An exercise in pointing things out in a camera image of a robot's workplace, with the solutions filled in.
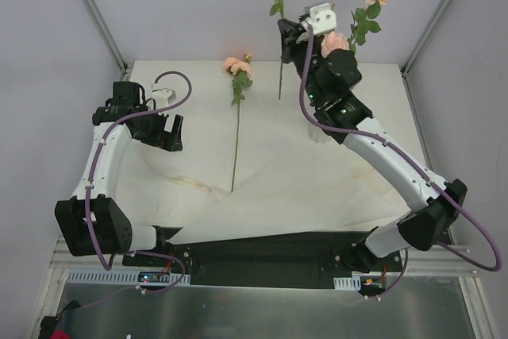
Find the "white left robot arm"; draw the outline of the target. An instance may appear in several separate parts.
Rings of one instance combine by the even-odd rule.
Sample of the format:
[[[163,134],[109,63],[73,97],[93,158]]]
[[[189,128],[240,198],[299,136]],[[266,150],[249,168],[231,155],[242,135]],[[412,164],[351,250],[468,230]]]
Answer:
[[[92,116],[93,144],[79,185],[68,200],[59,201],[55,216],[73,256],[97,252],[121,254],[140,250],[149,266],[167,259],[160,228],[132,223],[115,202],[126,149],[131,141],[168,152],[182,150],[183,117],[166,130],[167,116],[152,114],[144,89],[130,81],[113,84],[113,94]]]

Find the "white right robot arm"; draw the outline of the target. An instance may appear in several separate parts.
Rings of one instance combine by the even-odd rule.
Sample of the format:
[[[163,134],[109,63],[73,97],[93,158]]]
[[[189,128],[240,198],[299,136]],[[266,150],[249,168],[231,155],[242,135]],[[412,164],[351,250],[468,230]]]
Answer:
[[[282,59],[301,79],[296,112],[259,112],[244,129],[240,188],[175,234],[173,244],[330,231],[373,222],[384,210],[378,179],[408,206],[346,246],[341,261],[372,272],[406,248],[430,249],[456,220],[467,188],[400,149],[354,93],[361,81],[347,44],[333,47],[322,17],[282,19]]]

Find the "white wrapping paper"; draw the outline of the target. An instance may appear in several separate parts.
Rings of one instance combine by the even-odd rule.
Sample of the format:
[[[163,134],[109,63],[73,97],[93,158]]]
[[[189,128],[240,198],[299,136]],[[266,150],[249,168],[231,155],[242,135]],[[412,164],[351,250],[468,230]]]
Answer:
[[[409,211],[365,160],[308,133],[262,150],[260,167],[231,193],[213,191],[173,245],[310,231],[368,230]]]

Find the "pink flower stem back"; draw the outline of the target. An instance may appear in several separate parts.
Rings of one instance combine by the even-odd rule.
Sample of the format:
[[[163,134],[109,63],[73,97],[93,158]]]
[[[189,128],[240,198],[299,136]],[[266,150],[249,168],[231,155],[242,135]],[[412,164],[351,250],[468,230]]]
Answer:
[[[245,100],[244,91],[248,90],[253,84],[252,81],[252,69],[250,63],[252,62],[252,56],[245,54],[243,59],[236,57],[228,57],[223,61],[222,69],[223,72],[228,73],[232,76],[231,87],[233,92],[233,98],[231,106],[236,107],[236,132],[235,132],[235,147],[233,157],[233,171],[230,185],[230,192],[233,193],[235,189],[235,182],[237,176],[237,160],[240,143],[240,127],[241,127],[241,104]]]

